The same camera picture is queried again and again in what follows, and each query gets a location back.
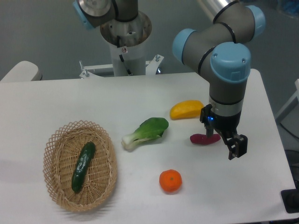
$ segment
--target cucumber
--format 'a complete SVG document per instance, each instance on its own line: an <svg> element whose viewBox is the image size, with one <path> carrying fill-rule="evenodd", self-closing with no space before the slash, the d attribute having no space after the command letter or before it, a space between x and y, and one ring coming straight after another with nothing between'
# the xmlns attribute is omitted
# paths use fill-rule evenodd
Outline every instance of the cucumber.
<svg viewBox="0 0 299 224"><path fill-rule="evenodd" d="M93 142L86 143L81 149L77 164L71 179L71 188L78 193L83 186L85 175L95 153L95 144Z"/></svg>

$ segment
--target white chair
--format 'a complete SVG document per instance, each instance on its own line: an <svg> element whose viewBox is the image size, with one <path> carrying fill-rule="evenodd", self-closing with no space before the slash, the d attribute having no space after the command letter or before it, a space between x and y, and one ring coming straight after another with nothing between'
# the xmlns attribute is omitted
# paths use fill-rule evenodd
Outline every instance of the white chair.
<svg viewBox="0 0 299 224"><path fill-rule="evenodd" d="M11 82L27 82L27 81L38 81L42 79L42 73L38 67L27 61L22 61L15 65L5 76L1 83Z"/></svg>
<svg viewBox="0 0 299 224"><path fill-rule="evenodd" d="M295 85L297 90L275 115L277 124L279 124L299 103L299 79L295 81Z"/></svg>

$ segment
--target toy vegetable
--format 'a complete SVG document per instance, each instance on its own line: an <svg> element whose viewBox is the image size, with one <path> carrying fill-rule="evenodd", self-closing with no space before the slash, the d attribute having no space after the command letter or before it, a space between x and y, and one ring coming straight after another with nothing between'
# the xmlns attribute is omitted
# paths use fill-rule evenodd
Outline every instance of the toy vegetable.
<svg viewBox="0 0 299 224"><path fill-rule="evenodd" d="M133 149L149 140L161 138L168 125L165 118L150 118L143 122L133 133L123 136L121 144L125 149Z"/></svg>
<svg viewBox="0 0 299 224"><path fill-rule="evenodd" d="M162 172L159 182L165 192L174 192L178 190L183 183L181 174L173 169Z"/></svg>
<svg viewBox="0 0 299 224"><path fill-rule="evenodd" d="M194 134L190 137L190 141L193 144L199 145L210 145L212 143L218 142L221 139L219 134L213 134L210 138L208 138L205 134Z"/></svg>
<svg viewBox="0 0 299 224"><path fill-rule="evenodd" d="M186 100L174 105L170 110L170 118L186 119L195 118L200 115L204 105L199 100Z"/></svg>

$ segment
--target screw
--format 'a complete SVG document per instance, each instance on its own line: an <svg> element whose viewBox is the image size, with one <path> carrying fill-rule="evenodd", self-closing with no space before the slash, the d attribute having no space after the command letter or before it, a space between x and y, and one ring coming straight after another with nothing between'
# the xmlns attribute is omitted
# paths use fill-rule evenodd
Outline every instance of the screw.
<svg viewBox="0 0 299 224"><path fill-rule="evenodd" d="M81 70L84 70L84 66L82 64L82 61L79 61L79 63L80 63Z"/></svg>
<svg viewBox="0 0 299 224"><path fill-rule="evenodd" d="M89 77L89 73L88 73L87 69L85 69L85 76Z"/></svg>

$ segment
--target cable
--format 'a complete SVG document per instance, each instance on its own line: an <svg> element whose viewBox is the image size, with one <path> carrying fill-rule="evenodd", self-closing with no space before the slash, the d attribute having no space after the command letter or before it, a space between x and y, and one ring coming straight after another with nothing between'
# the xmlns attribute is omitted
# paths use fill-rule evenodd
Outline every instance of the cable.
<svg viewBox="0 0 299 224"><path fill-rule="evenodd" d="M293 134L292 132L290 132L282 123L279 123L279 124L286 132L288 132L291 136L293 136L294 138L299 140L299 137L297 135Z"/></svg>

